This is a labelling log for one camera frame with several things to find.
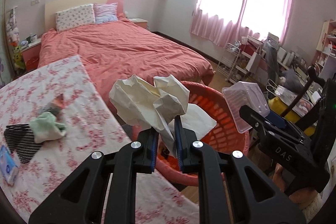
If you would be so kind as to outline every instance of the clear plastic container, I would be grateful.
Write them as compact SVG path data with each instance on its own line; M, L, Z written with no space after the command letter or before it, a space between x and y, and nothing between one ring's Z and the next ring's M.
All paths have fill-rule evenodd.
M239 109L242 106L248 105L263 117L270 113L266 99L257 83L237 82L229 88L224 88L222 93L239 133L244 133L252 128L239 116Z

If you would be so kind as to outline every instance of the striped cloth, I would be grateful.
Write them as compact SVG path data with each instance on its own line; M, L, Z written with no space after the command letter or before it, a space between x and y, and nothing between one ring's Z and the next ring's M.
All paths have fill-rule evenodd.
M7 126L4 136L10 152L16 150L20 162L23 164L29 163L43 145L43 143L34 142L34 133L29 124Z

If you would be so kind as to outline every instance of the floral tablecloth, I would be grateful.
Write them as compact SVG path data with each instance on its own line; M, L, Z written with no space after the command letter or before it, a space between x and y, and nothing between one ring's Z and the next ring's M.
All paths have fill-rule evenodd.
M13 187L2 174L0 186L6 197L28 222L34 209L85 160L99 150L118 151L130 142L95 90L80 57L69 57L35 70L0 90L0 145L6 145L6 125L28 123L39 108L64 94L67 135L45 142L33 159L20 165ZM19 165L17 154L13 158ZM158 171L138 174L136 222L199 223L198 206L186 199Z

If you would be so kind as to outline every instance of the green cloth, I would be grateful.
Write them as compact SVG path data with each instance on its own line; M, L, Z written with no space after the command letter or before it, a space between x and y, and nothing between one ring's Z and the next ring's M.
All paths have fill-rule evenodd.
M66 134L65 124L56 122L56 117L50 112L42 113L30 121L29 126L34 133L35 143L57 140Z

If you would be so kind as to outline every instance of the baseboard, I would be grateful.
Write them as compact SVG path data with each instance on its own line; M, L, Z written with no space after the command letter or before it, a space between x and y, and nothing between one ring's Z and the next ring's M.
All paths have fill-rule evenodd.
M177 39L175 39L175 38L173 38L173 37L170 37L169 35L166 35L166 34L161 33L161 32L153 32L153 33L155 33L155 34L157 34L157 35L159 35L159 36L161 36L161 37L167 38L167 39L169 39L170 41L173 41L173 42L175 42L175 43L177 43L177 44L179 44L179 45L185 46L185 47L187 47L187 48L189 48L189 49L191 49L191 50L197 52L198 54L202 55L204 58L209 59L210 61L212 61L212 62L214 62L214 63L216 63L216 64L218 64L218 62L219 62L218 60L216 60L216 59L213 58L212 56L207 55L206 53L201 52L200 50L198 50L198 49L196 49L196 48L194 48L194 47L192 47L192 46L190 46L190 45L188 45L188 44L186 44L186 43L183 43L183 42L180 41L180 40L177 40Z

